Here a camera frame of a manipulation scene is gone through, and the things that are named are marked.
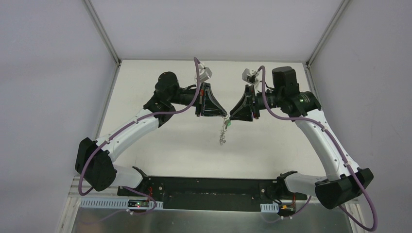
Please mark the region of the key with green tag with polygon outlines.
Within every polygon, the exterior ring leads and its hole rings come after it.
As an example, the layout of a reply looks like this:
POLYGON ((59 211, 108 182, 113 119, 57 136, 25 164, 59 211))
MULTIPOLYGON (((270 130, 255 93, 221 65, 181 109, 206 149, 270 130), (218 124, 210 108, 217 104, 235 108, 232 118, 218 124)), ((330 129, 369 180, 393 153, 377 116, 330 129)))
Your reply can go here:
POLYGON ((227 119, 225 122, 224 122, 224 127, 227 129, 227 127, 229 127, 231 125, 231 120, 230 119, 227 119))

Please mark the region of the large metal keyring with clips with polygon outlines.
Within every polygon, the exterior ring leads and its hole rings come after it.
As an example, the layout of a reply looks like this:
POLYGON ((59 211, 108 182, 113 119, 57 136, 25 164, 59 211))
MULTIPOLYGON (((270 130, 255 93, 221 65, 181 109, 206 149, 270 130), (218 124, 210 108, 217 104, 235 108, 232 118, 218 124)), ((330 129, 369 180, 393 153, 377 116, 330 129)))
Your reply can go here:
POLYGON ((229 119, 229 115, 223 117, 223 124, 220 129, 220 136, 219 136, 219 144, 223 146, 226 143, 225 139, 225 133, 227 132, 227 129, 224 127, 224 122, 229 119))

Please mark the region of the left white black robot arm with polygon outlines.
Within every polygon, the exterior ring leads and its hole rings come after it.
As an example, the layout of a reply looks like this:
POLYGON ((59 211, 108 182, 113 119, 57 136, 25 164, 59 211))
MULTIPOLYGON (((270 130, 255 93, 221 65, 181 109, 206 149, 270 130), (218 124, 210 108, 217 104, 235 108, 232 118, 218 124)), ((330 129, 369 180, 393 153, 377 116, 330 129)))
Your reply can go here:
POLYGON ((200 72, 199 85, 180 87, 173 72, 162 73, 149 101, 135 116, 115 131, 92 140, 83 139, 78 148, 75 170, 95 191, 114 186, 127 186, 136 196, 147 193, 148 183, 135 168, 117 166, 117 158, 144 135, 164 125, 175 115, 175 104, 195 107, 197 117, 224 117, 226 110, 218 103, 207 80, 212 72, 200 72))

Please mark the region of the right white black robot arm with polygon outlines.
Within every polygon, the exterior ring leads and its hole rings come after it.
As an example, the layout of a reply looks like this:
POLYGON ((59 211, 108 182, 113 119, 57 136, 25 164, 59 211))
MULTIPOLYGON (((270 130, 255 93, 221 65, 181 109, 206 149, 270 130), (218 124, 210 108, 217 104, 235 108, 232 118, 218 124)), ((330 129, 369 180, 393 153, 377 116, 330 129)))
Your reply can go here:
POLYGON ((260 111, 280 108, 304 133, 318 155, 325 176, 303 175, 290 171, 280 175, 276 194, 288 199, 294 193, 315 196, 327 209, 334 209, 362 194, 373 180, 369 168, 361 168, 346 152, 334 132, 329 129, 322 107, 309 91, 299 89, 293 68, 278 67, 272 70, 274 86, 258 91, 266 83, 258 79, 260 71, 245 69, 242 79, 247 83, 243 97, 230 111, 230 120, 252 122, 260 111))

